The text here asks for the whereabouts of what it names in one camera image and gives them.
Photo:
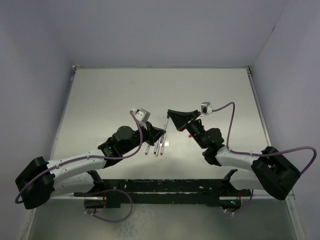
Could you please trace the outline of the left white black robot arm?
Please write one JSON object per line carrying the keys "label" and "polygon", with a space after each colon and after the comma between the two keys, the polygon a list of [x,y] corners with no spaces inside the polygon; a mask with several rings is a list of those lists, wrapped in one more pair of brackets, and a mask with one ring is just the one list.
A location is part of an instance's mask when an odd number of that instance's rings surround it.
{"label": "left white black robot arm", "polygon": [[153,146],[166,133],[150,122],[137,127],[133,130],[121,126],[96,149],[79,156],[60,160],[45,160],[42,156],[34,158],[15,179],[19,190],[15,203],[24,204],[27,210],[37,208],[58,194],[63,181],[116,165],[132,157],[131,150],[138,153],[143,143]]}

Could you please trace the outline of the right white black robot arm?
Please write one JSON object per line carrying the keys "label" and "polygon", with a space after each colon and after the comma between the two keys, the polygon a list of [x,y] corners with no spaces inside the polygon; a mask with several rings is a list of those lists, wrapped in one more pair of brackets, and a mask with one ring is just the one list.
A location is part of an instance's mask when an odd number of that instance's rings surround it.
{"label": "right white black robot arm", "polygon": [[179,132],[187,130],[204,150],[202,155],[208,164],[237,169],[222,183],[222,190],[228,196],[251,189],[265,190],[272,197],[284,200],[301,177],[301,172],[274,147],[266,147],[258,156],[232,153],[224,145],[220,129],[205,130],[198,110],[168,110],[167,114]]}

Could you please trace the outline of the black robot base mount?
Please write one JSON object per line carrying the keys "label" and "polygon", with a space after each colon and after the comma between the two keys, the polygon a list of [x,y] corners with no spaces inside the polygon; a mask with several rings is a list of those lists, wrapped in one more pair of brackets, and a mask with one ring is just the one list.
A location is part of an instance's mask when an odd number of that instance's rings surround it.
{"label": "black robot base mount", "polygon": [[238,210],[250,190],[235,189],[230,174],[222,179],[99,179],[90,190],[78,190],[88,208],[119,208],[122,204],[205,205]]}

